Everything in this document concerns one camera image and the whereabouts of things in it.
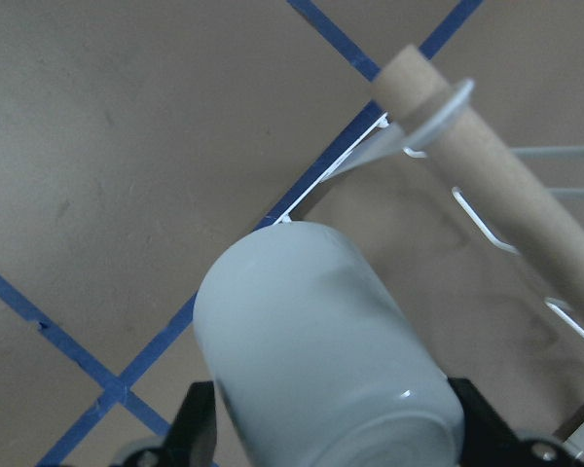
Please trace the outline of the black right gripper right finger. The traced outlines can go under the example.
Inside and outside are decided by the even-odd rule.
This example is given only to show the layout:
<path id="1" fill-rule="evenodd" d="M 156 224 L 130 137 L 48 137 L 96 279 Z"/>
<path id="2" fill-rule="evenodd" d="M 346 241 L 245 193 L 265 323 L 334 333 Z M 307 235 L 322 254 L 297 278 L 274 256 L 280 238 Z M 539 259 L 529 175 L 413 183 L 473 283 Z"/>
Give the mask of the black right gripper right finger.
<path id="1" fill-rule="evenodd" d="M 449 377 L 464 414 L 461 466 L 527 466 L 522 442 L 467 378 Z"/>

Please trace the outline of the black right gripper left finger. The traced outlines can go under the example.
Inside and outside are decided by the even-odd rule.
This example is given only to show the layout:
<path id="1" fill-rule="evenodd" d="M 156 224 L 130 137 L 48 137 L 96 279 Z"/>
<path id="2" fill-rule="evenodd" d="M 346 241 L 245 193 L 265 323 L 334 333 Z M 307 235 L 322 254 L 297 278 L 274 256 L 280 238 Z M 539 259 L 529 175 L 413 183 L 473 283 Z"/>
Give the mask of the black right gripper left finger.
<path id="1" fill-rule="evenodd" d="M 212 381 L 190 385 L 164 439 L 171 466 L 213 464 L 217 444 L 215 389 Z"/>

